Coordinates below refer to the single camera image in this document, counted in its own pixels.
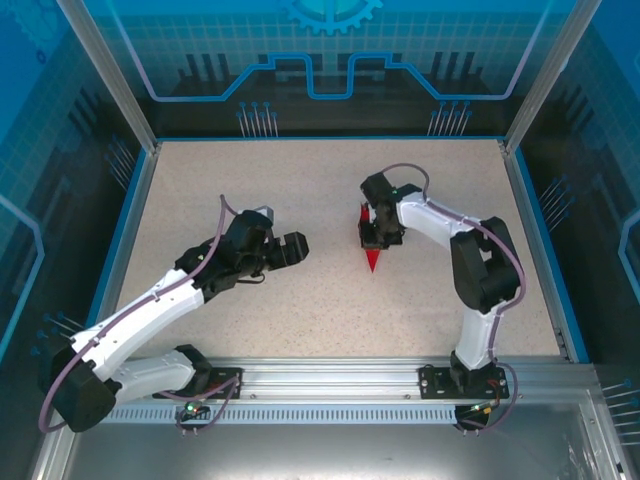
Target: enclosure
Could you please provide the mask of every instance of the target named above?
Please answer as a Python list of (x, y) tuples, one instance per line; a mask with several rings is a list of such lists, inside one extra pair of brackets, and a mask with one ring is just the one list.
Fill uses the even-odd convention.
[[(638, 18), (632, 0), (0, 0), (2, 478), (636, 478)], [(503, 219), (522, 264), (496, 340), (516, 403), (492, 431), (453, 428), (475, 402), (423, 398), (463, 325), (449, 253), (411, 230), (374, 272), (362, 250), (359, 186), (397, 162)], [(182, 438), (180, 402), (145, 396), (42, 434), (45, 343), (213, 237), (220, 194), (271, 207), (309, 255), (136, 350), (242, 369), (219, 424)]]

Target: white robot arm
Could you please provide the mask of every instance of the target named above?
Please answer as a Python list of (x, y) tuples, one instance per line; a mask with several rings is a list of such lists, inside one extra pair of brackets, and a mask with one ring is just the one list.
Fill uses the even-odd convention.
[[(520, 286), (517, 271), (504, 252), (473, 224), (497, 235), (515, 255), (506, 225), (496, 217), (482, 221), (456, 213), (425, 197), (415, 185), (394, 188), (383, 173), (370, 176), (360, 188), (367, 199), (359, 224), (364, 249), (400, 245), (404, 231), (411, 229), (451, 252), (454, 284), (465, 305), (462, 333), (451, 356), (451, 376), (464, 391), (478, 377), (477, 372), (493, 367), (494, 324)], [(483, 252), (490, 258), (484, 259)]]
[(93, 427), (115, 405), (136, 398), (164, 391), (192, 397), (211, 388), (212, 367), (191, 345), (176, 347), (161, 357), (127, 359), (170, 323), (236, 283), (260, 283), (243, 277), (261, 277), (263, 271), (304, 260), (309, 252), (304, 235), (294, 232), (283, 239), (273, 238), (272, 218), (268, 207), (240, 212), (205, 266), (201, 263), (211, 240), (188, 249), (151, 289), (109, 318), (68, 341), (61, 337), (46, 340), (39, 374), (39, 386), (45, 393), (72, 359), (78, 360), (53, 387), (52, 401), (73, 431)]

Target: red cone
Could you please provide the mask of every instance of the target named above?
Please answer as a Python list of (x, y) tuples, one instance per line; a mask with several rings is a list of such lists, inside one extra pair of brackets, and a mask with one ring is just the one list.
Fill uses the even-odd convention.
[(378, 257), (380, 256), (380, 250), (365, 250), (367, 254), (367, 260), (369, 262), (369, 268), (371, 273), (376, 269), (376, 263), (378, 263)]

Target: beige work surface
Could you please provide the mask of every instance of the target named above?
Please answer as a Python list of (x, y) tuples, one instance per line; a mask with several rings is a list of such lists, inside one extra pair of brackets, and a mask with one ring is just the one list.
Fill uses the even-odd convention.
[[(417, 232), (382, 252), (371, 274), (360, 249), (360, 183), (395, 162), (431, 175), (429, 194), (509, 226), (527, 296), (504, 318), (498, 354), (558, 354), (506, 170), (493, 140), (286, 140), (164, 143), (120, 305), (142, 294), (189, 247), (213, 236), (224, 193), (236, 209), (275, 211), (276, 236), (304, 233), (307, 259), (237, 285), (174, 322), (137, 355), (191, 343), (208, 356), (448, 355), (462, 324), (449, 253)], [(387, 174), (422, 186), (410, 169)]]

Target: glass panel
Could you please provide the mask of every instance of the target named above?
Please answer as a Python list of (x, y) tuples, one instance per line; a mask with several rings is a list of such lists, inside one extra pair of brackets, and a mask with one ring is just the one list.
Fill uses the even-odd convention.
[[(587, 352), (607, 395), (623, 394), (617, 414), (638, 406), (624, 380), (640, 383), (638, 18), (636, 1), (602, 2), (522, 143)], [(626, 418), (621, 432), (638, 432)]]
[(574, 0), (90, 0), (161, 137), (503, 135)]
[(0, 465), (23, 479), (38, 342), (86, 321), (140, 145), (55, 2), (0, 13)]
[(300, 423), (219, 425), (187, 439), (171, 425), (99, 425), (79, 436), (67, 478), (598, 478), (577, 407), (519, 406), (477, 438), (450, 425)]

